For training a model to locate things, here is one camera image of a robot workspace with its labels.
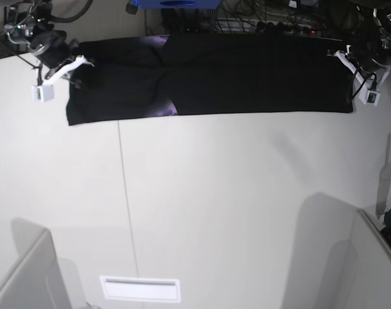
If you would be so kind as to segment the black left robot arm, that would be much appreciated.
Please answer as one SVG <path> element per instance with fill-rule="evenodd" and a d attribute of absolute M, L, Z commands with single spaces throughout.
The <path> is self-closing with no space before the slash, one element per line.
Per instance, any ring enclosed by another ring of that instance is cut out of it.
<path fill-rule="evenodd" d="M 324 1 L 323 7 L 331 31 L 345 43 L 333 56 L 379 91 L 391 72 L 391 1 Z"/>

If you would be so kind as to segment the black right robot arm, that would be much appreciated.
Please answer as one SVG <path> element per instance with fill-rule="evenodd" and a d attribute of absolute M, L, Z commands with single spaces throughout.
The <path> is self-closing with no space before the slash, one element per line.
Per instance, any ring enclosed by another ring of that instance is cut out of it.
<path fill-rule="evenodd" d="M 66 42 L 65 31 L 56 30 L 55 23 L 72 23 L 81 18 L 90 8 L 86 1 L 82 9 L 71 17 L 52 15 L 51 1 L 13 1 L 9 12 L 15 21 L 8 21 L 4 31 L 12 44 L 25 45 L 39 63 L 33 68 L 37 72 L 37 86 L 51 86 L 59 79 L 70 79 L 73 71 L 91 62 L 83 55 L 76 55 L 78 42 Z"/>

